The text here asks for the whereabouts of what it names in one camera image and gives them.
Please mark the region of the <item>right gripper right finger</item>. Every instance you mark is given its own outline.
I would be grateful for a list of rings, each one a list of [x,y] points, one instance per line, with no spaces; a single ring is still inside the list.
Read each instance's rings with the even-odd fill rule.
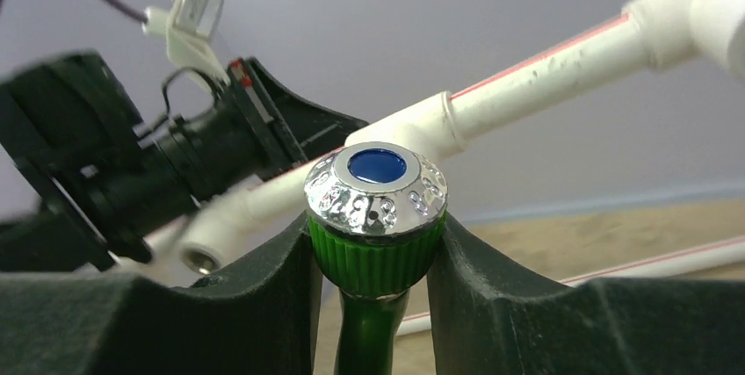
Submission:
[[[741,374],[744,284],[595,278],[569,287],[445,220],[427,276],[439,374]]]

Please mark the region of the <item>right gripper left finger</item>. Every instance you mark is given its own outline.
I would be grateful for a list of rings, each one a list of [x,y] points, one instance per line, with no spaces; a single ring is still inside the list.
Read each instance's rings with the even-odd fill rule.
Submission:
[[[307,220],[190,287],[133,273],[1,277],[4,374],[309,374],[322,275]]]

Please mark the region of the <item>white PVC pipe frame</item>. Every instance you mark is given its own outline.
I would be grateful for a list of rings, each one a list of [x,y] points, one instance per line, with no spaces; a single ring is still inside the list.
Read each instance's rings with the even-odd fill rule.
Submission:
[[[382,141],[437,166],[499,127],[643,69],[664,71],[698,56],[743,78],[744,0],[631,0],[616,18],[457,93],[443,91],[386,116],[327,154]],[[325,155],[154,232],[146,240],[156,256],[148,274],[167,282],[171,263],[206,275],[233,262],[248,235],[295,206],[307,207],[304,182]]]

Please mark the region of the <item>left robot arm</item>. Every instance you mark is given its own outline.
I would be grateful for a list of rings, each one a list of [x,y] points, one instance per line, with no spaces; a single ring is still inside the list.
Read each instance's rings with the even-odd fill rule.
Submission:
[[[103,58],[70,54],[1,86],[1,143],[40,196],[1,226],[4,272],[148,263],[145,237],[246,177],[267,181],[340,147],[365,122],[312,103],[255,58],[227,81],[204,71],[211,105],[146,126]]]

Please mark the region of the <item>green water faucet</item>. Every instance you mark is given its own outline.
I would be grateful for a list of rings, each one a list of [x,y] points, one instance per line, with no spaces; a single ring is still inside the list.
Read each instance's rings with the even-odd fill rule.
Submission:
[[[444,230],[445,176],[415,152],[371,141],[325,155],[303,191],[315,261],[340,292],[334,372],[389,374],[409,290]]]

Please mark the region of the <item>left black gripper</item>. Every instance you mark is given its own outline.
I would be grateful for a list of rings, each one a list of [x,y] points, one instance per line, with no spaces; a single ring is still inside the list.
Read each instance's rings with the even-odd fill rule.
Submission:
[[[210,109],[174,118],[156,142],[198,201],[252,175],[268,181],[296,169],[369,125],[296,95],[256,58],[231,62],[228,82],[212,93]]]

